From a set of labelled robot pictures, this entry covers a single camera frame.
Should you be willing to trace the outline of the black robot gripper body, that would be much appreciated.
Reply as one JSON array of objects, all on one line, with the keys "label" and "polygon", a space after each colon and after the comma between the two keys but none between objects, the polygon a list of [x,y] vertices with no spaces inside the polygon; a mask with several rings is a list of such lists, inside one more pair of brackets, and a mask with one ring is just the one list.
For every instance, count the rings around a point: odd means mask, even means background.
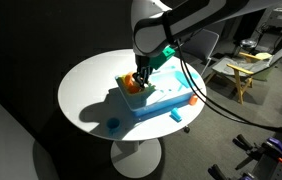
[{"label": "black robot gripper body", "polygon": [[143,79],[148,78],[153,71],[153,68],[150,66],[150,58],[136,55],[135,62],[137,65],[136,75]]}]

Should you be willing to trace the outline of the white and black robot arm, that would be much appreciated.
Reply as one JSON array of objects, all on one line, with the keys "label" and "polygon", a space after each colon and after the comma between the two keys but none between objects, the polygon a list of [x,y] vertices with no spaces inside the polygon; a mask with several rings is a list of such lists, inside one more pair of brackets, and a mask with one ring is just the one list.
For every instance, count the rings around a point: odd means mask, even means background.
[{"label": "white and black robot arm", "polygon": [[282,0],[185,0],[170,8],[161,0],[133,0],[132,43],[137,64],[134,80],[141,88],[152,72],[150,59],[179,38],[203,27],[258,11]]}]

